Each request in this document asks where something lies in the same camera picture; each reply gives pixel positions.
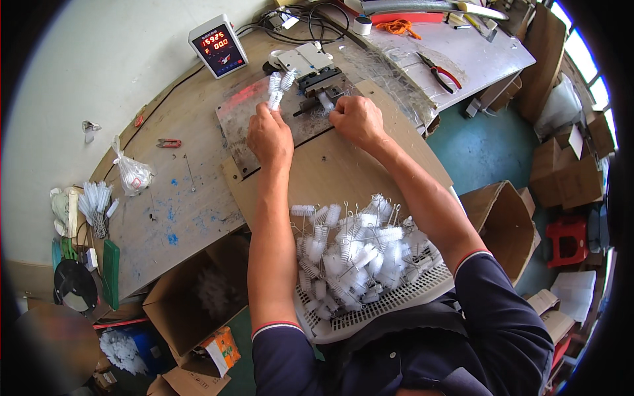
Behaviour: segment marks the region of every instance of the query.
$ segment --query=teal floor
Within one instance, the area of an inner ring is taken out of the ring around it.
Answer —
[[[441,123],[427,143],[434,150],[454,182],[460,195],[500,180],[510,180],[515,188],[526,187],[531,173],[533,150],[539,144],[533,128],[513,109],[500,110],[497,117],[478,113],[472,119],[463,117],[468,102],[443,111]],[[550,220],[539,203],[533,220],[540,235]],[[556,272],[546,267],[548,249],[542,241],[526,266],[515,289],[519,295],[535,294],[550,288]],[[231,381],[221,396],[253,395],[256,384],[251,360],[249,310],[236,316],[229,327],[242,358],[229,370]]]

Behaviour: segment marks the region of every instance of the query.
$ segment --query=window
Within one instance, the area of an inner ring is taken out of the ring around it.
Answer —
[[[568,18],[564,9],[561,8],[559,4],[557,4],[557,2],[553,3],[553,6],[550,8],[550,11],[553,11],[553,14],[555,14],[557,18],[561,19],[561,21],[564,22],[564,24],[566,25],[566,29],[570,30],[570,28],[573,25],[573,21],[571,21],[570,18]]]
[[[616,126],[614,125],[614,117],[610,106],[610,91],[605,84],[601,70],[597,67],[594,59],[592,59],[592,53],[583,40],[583,34],[579,31],[579,28],[575,27],[574,21],[570,19],[561,5],[557,1],[553,2],[550,11],[564,22],[570,33],[564,46],[566,53],[585,80],[586,89],[590,92],[592,100],[594,100],[596,105],[604,109],[605,119],[612,131],[612,137],[616,144]]]
[[[577,69],[581,72],[586,82],[591,81],[597,75],[597,66],[592,60],[592,55],[579,35],[578,29],[574,29],[566,40],[566,52],[570,55]]]

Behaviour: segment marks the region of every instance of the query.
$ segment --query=white plastic basket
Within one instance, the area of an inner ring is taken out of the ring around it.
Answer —
[[[445,266],[440,252],[434,245],[425,249],[423,257],[431,257],[434,265],[414,283],[407,283],[388,293],[378,301],[366,304],[361,311],[352,311],[340,317],[324,320],[314,312],[306,312],[304,304],[308,294],[299,285],[295,288],[295,314],[308,340],[315,344],[327,344],[349,338],[376,317],[388,312],[416,307],[431,302],[453,288],[453,276]]]

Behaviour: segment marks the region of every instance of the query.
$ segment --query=red handled pliers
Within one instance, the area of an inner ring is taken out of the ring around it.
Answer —
[[[456,86],[458,87],[458,89],[462,89],[462,86],[460,85],[460,82],[458,81],[458,79],[456,79],[456,77],[453,76],[453,74],[449,73],[447,70],[443,69],[440,66],[436,66],[434,64],[434,62],[430,61],[429,58],[427,58],[425,55],[423,55],[420,52],[417,52],[416,54],[418,54],[418,56],[420,57],[420,59],[423,61],[423,63],[425,63],[427,66],[429,66],[429,68],[431,69],[432,74],[434,75],[434,77],[436,78],[436,80],[438,81],[438,83],[440,85],[442,85],[443,88],[445,88],[450,94],[453,94],[453,89],[451,89],[447,83],[445,83],[445,81],[443,81],[442,78],[440,78],[439,73],[446,75],[447,77],[449,77],[451,79],[451,81],[453,81]]]
[[[159,139],[157,147],[162,148],[178,148],[181,146],[179,139]]]

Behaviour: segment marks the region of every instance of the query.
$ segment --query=white tape roll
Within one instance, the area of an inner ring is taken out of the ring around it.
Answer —
[[[365,16],[357,16],[354,19],[353,32],[359,35],[368,35],[372,29],[372,20]]]

